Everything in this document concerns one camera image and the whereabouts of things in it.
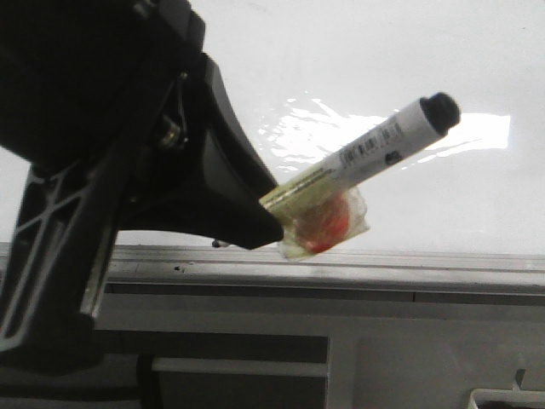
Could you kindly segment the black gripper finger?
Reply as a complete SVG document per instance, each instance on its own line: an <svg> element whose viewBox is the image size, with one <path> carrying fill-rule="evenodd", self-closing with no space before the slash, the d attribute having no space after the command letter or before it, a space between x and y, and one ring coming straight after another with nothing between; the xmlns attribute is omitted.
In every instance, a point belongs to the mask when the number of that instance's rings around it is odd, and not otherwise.
<svg viewBox="0 0 545 409"><path fill-rule="evenodd" d="M167 146L155 134L141 155L120 228L188 233L249 250L281 240L280 223L260 203L278 184L206 54L177 80L158 118L158 132L174 127L178 141Z"/></svg>
<svg viewBox="0 0 545 409"><path fill-rule="evenodd" d="M56 173L33 165L1 284L1 364L65 375L98 366L93 331L132 151L112 143Z"/></svg>

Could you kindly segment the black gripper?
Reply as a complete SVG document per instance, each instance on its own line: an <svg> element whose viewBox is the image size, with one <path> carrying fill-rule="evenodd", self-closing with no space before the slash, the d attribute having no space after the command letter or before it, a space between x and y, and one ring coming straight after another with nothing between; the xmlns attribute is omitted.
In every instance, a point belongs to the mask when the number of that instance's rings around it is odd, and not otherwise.
<svg viewBox="0 0 545 409"><path fill-rule="evenodd" d="M138 71L187 70L204 33L187 1L2 2L2 147L57 168L106 145Z"/></svg>

